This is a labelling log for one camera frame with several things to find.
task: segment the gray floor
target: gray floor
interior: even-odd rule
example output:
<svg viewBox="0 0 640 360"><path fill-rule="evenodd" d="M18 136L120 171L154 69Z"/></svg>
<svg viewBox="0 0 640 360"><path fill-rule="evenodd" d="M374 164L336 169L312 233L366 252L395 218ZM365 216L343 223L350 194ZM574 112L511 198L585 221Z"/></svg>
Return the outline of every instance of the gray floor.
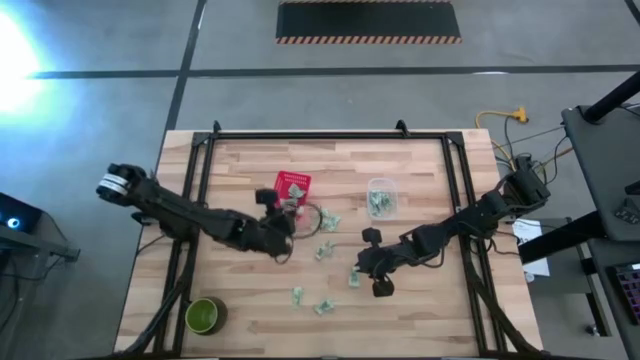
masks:
<svg viewBox="0 0 640 360"><path fill-rule="evenodd" d="M41 71L178 69L195 0L5 1L0 12L31 42ZM459 46L276 46L274 0L209 0L192 68L331 66L616 65L640 60L640 33L624 1L454 0ZM178 129L472 127L483 110L525 106L512 140L559 125L560 111L589 104L629 73L191 79ZM20 359L111 351L140 228L97 199L110 162L156 164L175 79L28 81L31 98L0 112L0 191L50 212L82 248L53 270L18 339ZM503 119L483 124L504 142ZM562 130L515 152L551 156ZM531 217L593 209L573 154L558 161L552 198ZM591 338L586 301L532 294L545 348L621 358L617 338Z"/></svg>

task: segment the wooden tabletop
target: wooden tabletop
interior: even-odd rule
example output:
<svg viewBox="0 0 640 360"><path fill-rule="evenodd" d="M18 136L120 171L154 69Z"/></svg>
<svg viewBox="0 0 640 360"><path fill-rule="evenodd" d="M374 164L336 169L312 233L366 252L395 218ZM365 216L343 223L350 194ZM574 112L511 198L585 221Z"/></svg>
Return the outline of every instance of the wooden tabletop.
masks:
<svg viewBox="0 0 640 360"><path fill-rule="evenodd" d="M486 130L462 131L473 185L480 197L499 180L489 134ZM171 131L163 146L158 179L177 193L182 191L192 134ZM452 150L459 191L465 199L457 156ZM254 204L254 190L273 187L280 170L312 176L307 201L340 215L337 231L296 241L285 265L277 265L264 254L226 248L202 234L191 297L222 299L229 308L229 318L226 326L212 336L187 331L183 356L477 355L457 240L447 247L442 268L406 266L392 274L396 290L391 297L373 297L371 280L364 274L360 275L360 288L348 286L356 255L367 247L362 229L380 229L383 245L389 245L397 243L401 233L452 214L439 141L217 141L207 202L212 208L262 216L264 207ZM192 199L199 175L196 172ZM393 221L372 221L367 214L367 183L375 177L396 183L399 208ZM157 228L145 229L141 246L159 234ZM337 244L334 255L317 261L315 250L327 240ZM496 236L495 240L500 250L517 251L513 238ZM163 239L137 257L116 349L131 344L156 312L170 248L170 240ZM494 252L489 258L501 307L527 340L541 348L519 258ZM304 288L298 309L291 303L291 290L296 286ZM318 316L313 306L325 298L335 301L335 310ZM493 345L486 309L483 314L487 338ZM170 321L168 339L173 336L175 317Z"/></svg>

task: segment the red box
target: red box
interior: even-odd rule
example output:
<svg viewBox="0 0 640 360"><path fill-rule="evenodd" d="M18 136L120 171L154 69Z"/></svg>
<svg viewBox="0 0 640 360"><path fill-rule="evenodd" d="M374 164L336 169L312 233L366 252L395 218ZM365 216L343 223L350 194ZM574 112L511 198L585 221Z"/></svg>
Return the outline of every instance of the red box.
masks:
<svg viewBox="0 0 640 360"><path fill-rule="evenodd" d="M291 184L296 184L300 190L304 191L304 196L298 199L298 205L304 205L307 201L307 195L309 195L309 188L311 187L311 176L305 174L292 173L288 171L280 171L276 178L276 183L273 188L278 192L278 198L289 198L289 187Z"/></svg>

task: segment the striped mat edge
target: striped mat edge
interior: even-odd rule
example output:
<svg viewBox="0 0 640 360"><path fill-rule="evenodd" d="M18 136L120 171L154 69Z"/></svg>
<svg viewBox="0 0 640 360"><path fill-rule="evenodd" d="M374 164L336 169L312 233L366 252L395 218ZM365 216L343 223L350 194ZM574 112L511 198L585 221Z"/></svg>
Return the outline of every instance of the striped mat edge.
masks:
<svg viewBox="0 0 640 360"><path fill-rule="evenodd" d="M276 38L280 45L318 45L318 44L413 44L413 45L449 45L460 44L457 36L284 36Z"/></svg>
<svg viewBox="0 0 640 360"><path fill-rule="evenodd" d="M280 0L280 4L290 3L450 3L451 0Z"/></svg>

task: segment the green bowl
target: green bowl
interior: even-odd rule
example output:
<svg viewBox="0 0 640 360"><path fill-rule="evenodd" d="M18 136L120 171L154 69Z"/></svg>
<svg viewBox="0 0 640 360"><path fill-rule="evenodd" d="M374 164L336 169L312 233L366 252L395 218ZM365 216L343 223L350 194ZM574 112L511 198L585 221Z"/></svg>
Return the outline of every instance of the green bowl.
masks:
<svg viewBox="0 0 640 360"><path fill-rule="evenodd" d="M214 297L194 300L184 317L189 330L198 335L218 332L227 320L227 307Z"/></svg>

